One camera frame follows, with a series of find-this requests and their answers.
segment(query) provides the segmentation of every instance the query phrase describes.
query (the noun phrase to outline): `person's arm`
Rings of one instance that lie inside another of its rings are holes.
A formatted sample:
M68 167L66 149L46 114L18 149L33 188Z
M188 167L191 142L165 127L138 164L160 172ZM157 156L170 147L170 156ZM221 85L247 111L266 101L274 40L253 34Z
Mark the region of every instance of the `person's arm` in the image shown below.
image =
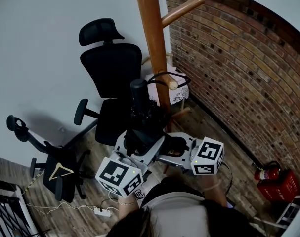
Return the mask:
M126 217L130 212L139 209L139 205L133 193L127 198L118 197L118 202L119 202L119 220Z
M223 207L227 207L227 199L221 188L221 183L216 175L202 176L203 189L205 191L205 199L213 200Z

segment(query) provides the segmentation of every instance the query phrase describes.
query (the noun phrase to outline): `black office chair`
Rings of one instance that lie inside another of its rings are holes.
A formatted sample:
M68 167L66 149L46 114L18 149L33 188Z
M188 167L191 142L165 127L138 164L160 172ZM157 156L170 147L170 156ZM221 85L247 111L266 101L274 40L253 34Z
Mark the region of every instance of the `black office chair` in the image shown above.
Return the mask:
M95 139L114 146L117 138L127 129L132 96L130 83L140 78L141 50L133 44L113 44L114 39L124 39L111 18L102 18L85 25L79 34L81 46L104 41L81 55L81 62L93 79L100 97L104 100L100 113L86 108L88 100L80 101L74 124L81 125L83 116L98 118Z
M85 155L89 154L87 150L83 152L79 161L76 161L75 152L63 147L52 146L48 141L43 145L28 132L26 124L19 118L9 115L7 118L7 127L14 131L18 140L22 142L29 141L36 149L42 153L48 154L46 163L37 163L33 158L30 166L30 176L33 177L36 168L44 169L43 184L55 194L55 199L62 199L71 203L74 198L75 187L82 199L86 195L82 193L80 185L83 184L83 177L88 177L80 171Z

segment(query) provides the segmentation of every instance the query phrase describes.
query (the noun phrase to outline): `brick wall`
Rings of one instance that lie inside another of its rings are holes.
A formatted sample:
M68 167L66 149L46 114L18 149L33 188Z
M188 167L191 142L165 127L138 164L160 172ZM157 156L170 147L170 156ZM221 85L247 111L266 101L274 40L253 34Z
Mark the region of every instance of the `brick wall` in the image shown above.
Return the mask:
M187 0L167 0L169 11ZM206 0L170 25L191 93L263 163L300 181L300 33L252 0Z

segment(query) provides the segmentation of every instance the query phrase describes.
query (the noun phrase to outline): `wooden pole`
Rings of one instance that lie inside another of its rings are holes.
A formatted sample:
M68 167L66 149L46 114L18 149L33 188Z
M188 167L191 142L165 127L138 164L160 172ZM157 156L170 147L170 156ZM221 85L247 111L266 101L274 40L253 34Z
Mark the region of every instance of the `wooden pole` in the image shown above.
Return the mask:
M167 71L159 0L137 1L151 57L153 73L157 74L159 71ZM169 89L161 84L156 84L156 88L158 91L160 106L167 114L170 112Z

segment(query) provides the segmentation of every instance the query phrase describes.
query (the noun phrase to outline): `white shirt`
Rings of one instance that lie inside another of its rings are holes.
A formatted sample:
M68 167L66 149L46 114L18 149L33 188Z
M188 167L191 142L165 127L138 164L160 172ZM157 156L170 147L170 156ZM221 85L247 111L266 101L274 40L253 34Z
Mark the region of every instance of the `white shirt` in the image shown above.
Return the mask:
M172 192L148 202L155 235L160 237L210 237L204 199L186 192Z

